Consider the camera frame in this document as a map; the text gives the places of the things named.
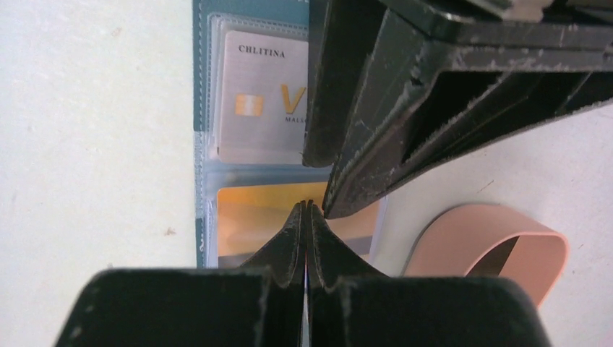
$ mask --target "white card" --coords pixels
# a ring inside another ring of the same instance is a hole
[[[302,162],[308,50],[306,41],[226,34],[217,117],[221,161]]]

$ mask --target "tape roll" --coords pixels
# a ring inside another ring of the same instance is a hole
[[[569,249],[564,235],[511,208],[464,205],[425,230],[405,276],[506,277],[539,306],[562,274]]]

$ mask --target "white tabletop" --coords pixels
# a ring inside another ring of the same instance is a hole
[[[195,266],[192,6],[5,2],[0,346],[49,346],[99,270]],[[375,264],[399,273],[416,233],[453,205],[511,205],[573,247],[541,311],[556,346],[603,341],[613,317],[609,114],[529,132],[411,182],[392,197]]]

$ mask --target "card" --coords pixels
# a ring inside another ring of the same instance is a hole
[[[285,224],[293,206],[313,200],[321,206],[326,183],[233,187],[218,193],[219,267],[236,267],[264,246]],[[376,202],[347,218],[328,220],[332,231],[367,259],[377,228]]]
[[[223,48],[218,154],[224,163],[300,164],[306,41],[232,30]]]

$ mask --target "gold letter v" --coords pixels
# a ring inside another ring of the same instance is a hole
[[[299,88],[296,92],[296,96],[293,98],[293,102],[291,102],[289,100],[289,91],[287,85],[281,85],[281,92],[283,94],[283,105],[286,107],[287,114],[293,114],[305,90],[305,87]]]

